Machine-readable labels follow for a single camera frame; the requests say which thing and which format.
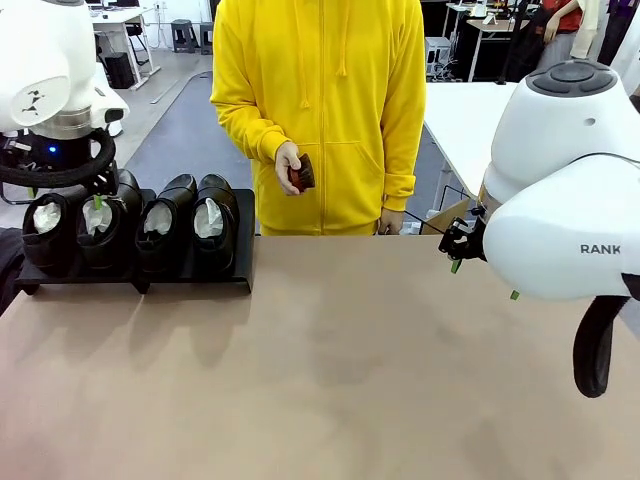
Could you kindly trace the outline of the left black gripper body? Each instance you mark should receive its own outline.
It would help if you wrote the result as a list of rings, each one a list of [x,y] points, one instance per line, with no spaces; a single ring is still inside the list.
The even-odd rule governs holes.
[[[19,167],[28,171],[62,171],[83,166],[92,159],[91,139],[51,139],[28,135],[25,143],[30,147]]]

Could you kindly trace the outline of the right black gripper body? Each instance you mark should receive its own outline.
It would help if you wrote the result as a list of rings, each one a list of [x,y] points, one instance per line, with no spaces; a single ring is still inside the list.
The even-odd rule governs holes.
[[[467,235],[468,240],[468,258],[485,260],[483,240],[486,230],[486,223],[480,217],[478,217],[474,223],[473,230]]]

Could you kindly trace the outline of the person left hand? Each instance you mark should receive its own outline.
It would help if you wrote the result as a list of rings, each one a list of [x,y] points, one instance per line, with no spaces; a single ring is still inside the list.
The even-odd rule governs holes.
[[[399,235],[404,223],[404,212],[383,208],[378,224],[379,235]]]

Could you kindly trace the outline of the person right hand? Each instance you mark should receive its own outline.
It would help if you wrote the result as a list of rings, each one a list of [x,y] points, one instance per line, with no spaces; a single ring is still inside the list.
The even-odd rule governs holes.
[[[278,149],[275,155],[274,167],[279,184],[286,195],[297,196],[300,191],[289,179],[289,170],[299,170],[301,163],[298,157],[299,150],[296,144],[287,141]]]

